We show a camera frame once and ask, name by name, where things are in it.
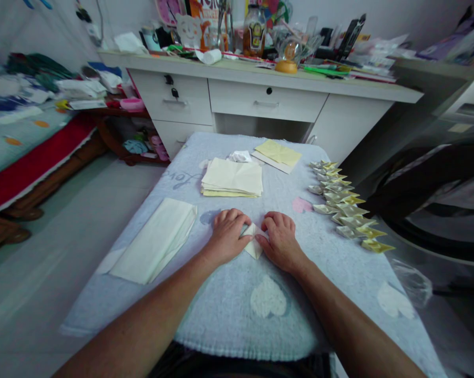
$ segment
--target white desk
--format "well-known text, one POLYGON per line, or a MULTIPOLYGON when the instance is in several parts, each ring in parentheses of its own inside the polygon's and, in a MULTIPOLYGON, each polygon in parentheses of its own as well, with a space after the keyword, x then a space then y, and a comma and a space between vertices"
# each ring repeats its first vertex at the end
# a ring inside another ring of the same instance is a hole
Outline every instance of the white desk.
POLYGON ((129 69, 171 159, 196 131, 253 135, 250 125, 259 119, 268 120, 271 137, 276 125, 290 128, 296 141, 317 144, 332 161, 342 162, 395 101, 415 103, 423 95, 301 70, 288 75, 240 60, 207 66, 177 57, 99 55, 107 66, 129 69), (173 85, 166 83, 167 74, 173 85))

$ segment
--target glass bottle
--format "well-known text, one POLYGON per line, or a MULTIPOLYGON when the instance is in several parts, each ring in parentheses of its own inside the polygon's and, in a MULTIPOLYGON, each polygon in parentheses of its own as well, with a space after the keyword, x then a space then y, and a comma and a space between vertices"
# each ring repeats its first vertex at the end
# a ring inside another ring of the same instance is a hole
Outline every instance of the glass bottle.
POLYGON ((265 47, 266 20, 263 9, 256 0, 250 0, 248 15, 244 20, 244 38, 242 48, 244 55, 261 58, 265 47))

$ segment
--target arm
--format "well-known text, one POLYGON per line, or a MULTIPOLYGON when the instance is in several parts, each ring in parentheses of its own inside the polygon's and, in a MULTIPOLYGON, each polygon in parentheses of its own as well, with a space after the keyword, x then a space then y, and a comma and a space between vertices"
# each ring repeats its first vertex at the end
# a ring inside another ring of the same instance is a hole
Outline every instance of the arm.
POLYGON ((269 212, 256 239, 269 259, 290 273, 311 301, 345 371, 352 377, 425 377, 415 363, 302 252, 295 223, 269 212))
POLYGON ((244 223, 251 220, 241 211, 222 211, 197 255, 104 328, 54 377, 145 377, 169 346, 200 286, 252 240, 251 235, 239 238, 244 223))

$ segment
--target pink heart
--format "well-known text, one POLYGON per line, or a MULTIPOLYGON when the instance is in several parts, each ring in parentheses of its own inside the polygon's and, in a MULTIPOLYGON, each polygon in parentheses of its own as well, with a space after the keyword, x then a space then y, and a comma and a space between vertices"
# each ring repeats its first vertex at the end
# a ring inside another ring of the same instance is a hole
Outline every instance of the pink heart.
POLYGON ((314 211, 314 209, 312 209, 312 204, 300 197, 295 198, 292 202, 292 205, 293 210, 300 214, 314 211))

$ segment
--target desk drawer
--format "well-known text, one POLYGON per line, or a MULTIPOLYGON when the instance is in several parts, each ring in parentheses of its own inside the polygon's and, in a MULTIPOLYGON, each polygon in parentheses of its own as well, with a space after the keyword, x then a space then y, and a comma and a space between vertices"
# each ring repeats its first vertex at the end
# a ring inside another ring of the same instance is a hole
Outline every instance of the desk drawer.
POLYGON ((174 84, 169 85, 166 74, 129 71, 152 119, 212 125, 207 79, 170 75, 174 84), (172 88, 177 90, 179 100, 172 96, 172 88))
POLYGON ((162 143, 169 154, 170 161, 178 154, 186 139, 196 131, 214 132, 212 126, 195 125, 192 123, 178 123, 155 121, 154 127, 162 138, 162 143))
POLYGON ((209 79, 214 113, 315 122, 325 93, 209 79))

